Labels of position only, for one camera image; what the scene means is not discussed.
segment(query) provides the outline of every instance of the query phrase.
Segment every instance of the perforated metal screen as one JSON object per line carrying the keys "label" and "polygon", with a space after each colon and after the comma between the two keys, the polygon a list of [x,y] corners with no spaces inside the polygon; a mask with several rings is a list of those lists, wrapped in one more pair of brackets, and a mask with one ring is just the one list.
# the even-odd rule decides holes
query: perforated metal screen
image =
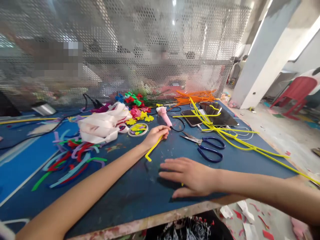
{"label": "perforated metal screen", "polygon": [[0,2],[0,90],[20,109],[116,92],[217,89],[249,18],[246,0]]}

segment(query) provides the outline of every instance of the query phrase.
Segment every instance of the blue scissors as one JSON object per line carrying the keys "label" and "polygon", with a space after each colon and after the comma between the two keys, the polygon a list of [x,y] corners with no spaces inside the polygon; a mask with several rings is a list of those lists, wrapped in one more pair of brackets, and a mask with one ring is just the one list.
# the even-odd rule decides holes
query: blue scissors
{"label": "blue scissors", "polygon": [[[195,143],[198,144],[198,151],[199,151],[199,153],[203,156],[203,158],[204,158],[205,160],[207,160],[207,161],[209,161],[209,162],[213,162],[213,163],[218,163],[218,162],[221,162],[221,161],[222,161],[222,158],[223,158],[222,153],[220,153],[220,152],[218,152],[218,151],[216,151],[216,150],[214,150],[214,149],[204,147],[204,146],[201,145],[201,143],[205,142],[205,143],[207,143],[207,144],[209,144],[209,145],[211,145],[211,146],[213,146],[213,147],[215,147],[215,148],[217,148],[217,149],[225,149],[225,148],[226,148],[226,145],[224,144],[223,141],[221,141],[220,139],[215,138],[215,137],[203,137],[202,139],[198,139],[198,138],[195,138],[195,137],[193,137],[193,136],[191,136],[191,135],[189,135],[189,134],[187,134],[187,133],[185,133],[185,132],[182,132],[182,133],[183,133],[184,135],[186,135],[186,137],[185,137],[185,136],[182,136],[182,135],[180,135],[180,137],[183,137],[183,138],[185,138],[185,139],[187,139],[187,140],[189,140],[189,141],[192,141],[192,142],[195,142]],[[208,139],[216,140],[217,142],[219,142],[219,143],[221,144],[221,146],[216,145],[216,144],[214,144],[214,143],[212,143],[212,142],[209,142]],[[213,159],[211,159],[211,158],[208,158],[208,157],[203,153],[202,150],[207,150],[207,151],[209,151],[209,152],[215,153],[215,154],[217,154],[220,158],[219,158],[218,160],[213,160]]]}

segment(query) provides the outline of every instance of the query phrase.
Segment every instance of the scissor handle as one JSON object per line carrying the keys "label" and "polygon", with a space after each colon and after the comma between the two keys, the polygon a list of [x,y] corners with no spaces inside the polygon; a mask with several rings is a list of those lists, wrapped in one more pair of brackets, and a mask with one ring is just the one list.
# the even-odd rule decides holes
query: scissor handle
{"label": "scissor handle", "polygon": [[[219,158],[218,160],[213,160],[213,159],[211,159],[211,158],[208,158],[208,157],[203,153],[202,149],[203,149],[203,150],[206,150],[206,151],[209,151],[209,152],[212,152],[212,153],[215,153],[215,154],[217,154],[220,158]],[[207,148],[207,147],[204,147],[204,146],[201,146],[201,145],[200,145],[200,146],[198,147],[198,151],[199,151],[199,153],[203,156],[203,158],[204,158],[205,160],[209,161],[209,162],[218,163],[218,162],[221,162],[221,161],[222,161],[223,155],[222,155],[221,153],[219,153],[218,151],[216,151],[216,150],[213,150],[213,149],[211,149],[211,148]]]}
{"label": "scissor handle", "polygon": [[[221,144],[221,146],[219,145],[216,145],[212,142],[209,142],[208,139],[213,139],[213,140],[216,140],[217,142],[219,142]],[[203,137],[202,138],[202,142],[205,142],[215,148],[218,148],[218,149],[225,149],[226,148],[226,145],[224,144],[224,142],[222,140],[220,140],[219,138],[215,138],[215,137]]]}

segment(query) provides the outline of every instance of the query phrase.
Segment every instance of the phone screen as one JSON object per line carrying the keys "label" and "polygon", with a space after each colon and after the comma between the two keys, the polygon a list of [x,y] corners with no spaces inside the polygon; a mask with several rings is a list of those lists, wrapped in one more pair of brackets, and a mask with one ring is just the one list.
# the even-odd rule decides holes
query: phone screen
{"label": "phone screen", "polygon": [[216,126],[237,126],[238,123],[236,120],[233,119],[233,117],[223,109],[219,103],[208,103],[208,102],[201,102],[200,106],[202,109],[206,112],[207,115],[217,115],[221,113],[217,117],[209,117],[210,121],[213,123],[213,125]]}
{"label": "phone screen", "polygon": [[[191,110],[185,110],[181,112],[181,115],[190,116],[194,115]],[[188,122],[190,127],[195,127],[197,124],[202,124],[201,120],[197,117],[185,117],[185,120]]]}

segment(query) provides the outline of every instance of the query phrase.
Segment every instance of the glue gun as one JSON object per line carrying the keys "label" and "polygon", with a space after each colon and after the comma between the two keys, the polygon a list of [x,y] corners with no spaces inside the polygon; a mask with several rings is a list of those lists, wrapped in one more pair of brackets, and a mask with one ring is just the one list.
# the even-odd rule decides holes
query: glue gun
{"label": "glue gun", "polygon": [[167,115],[167,108],[166,107],[157,107],[156,111],[157,113],[163,118],[163,120],[166,122],[168,127],[172,127],[172,123]]}

